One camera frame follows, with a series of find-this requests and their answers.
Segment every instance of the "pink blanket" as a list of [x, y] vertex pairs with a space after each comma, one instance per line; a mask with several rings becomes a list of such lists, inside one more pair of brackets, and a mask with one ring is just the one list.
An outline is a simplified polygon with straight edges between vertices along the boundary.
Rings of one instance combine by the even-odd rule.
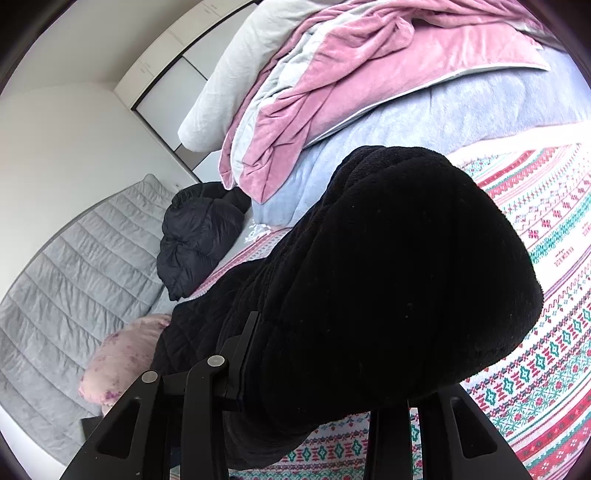
[[508, 24], [544, 32], [513, 0], [353, 0], [310, 17], [236, 114], [220, 158], [225, 186], [264, 203], [305, 145], [383, 101], [482, 69], [547, 68]]

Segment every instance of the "black puffer jacket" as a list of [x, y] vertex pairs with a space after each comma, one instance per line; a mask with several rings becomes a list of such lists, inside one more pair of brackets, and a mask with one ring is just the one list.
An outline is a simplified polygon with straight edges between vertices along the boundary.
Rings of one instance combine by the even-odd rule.
[[218, 181], [178, 192], [164, 214], [158, 276], [170, 300], [191, 295], [240, 235], [250, 198]]

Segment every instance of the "pink floral pillow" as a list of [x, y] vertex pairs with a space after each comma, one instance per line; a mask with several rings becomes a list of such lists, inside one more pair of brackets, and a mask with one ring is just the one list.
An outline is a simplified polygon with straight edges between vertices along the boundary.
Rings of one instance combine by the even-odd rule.
[[90, 403], [101, 405], [103, 411], [115, 405], [123, 392], [150, 367], [160, 333], [169, 324], [170, 315], [148, 315], [105, 338], [80, 380], [80, 395]]

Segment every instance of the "black plastic bracket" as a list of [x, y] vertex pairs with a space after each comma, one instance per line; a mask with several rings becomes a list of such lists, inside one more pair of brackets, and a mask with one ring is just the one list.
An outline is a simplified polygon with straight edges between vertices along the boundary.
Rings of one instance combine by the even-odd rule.
[[181, 471], [186, 478], [228, 480], [222, 409], [213, 399], [213, 378], [227, 368], [227, 360], [217, 367], [204, 360], [187, 376], [181, 430]]
[[413, 451], [408, 403], [371, 413], [363, 480], [412, 480]]
[[168, 469], [165, 453], [166, 409], [161, 404], [162, 377], [140, 376], [90, 434], [61, 480], [135, 478], [162, 480]]
[[531, 480], [523, 463], [460, 385], [418, 405], [424, 480]]

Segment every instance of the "gray quilted mattress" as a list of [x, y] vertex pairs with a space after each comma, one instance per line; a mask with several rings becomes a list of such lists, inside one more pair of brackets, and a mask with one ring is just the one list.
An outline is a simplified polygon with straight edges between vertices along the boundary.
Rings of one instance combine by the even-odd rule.
[[166, 296], [156, 255], [172, 197], [147, 175], [82, 213], [0, 303], [0, 403], [63, 464], [83, 443], [80, 419], [99, 414], [77, 392], [92, 353]]

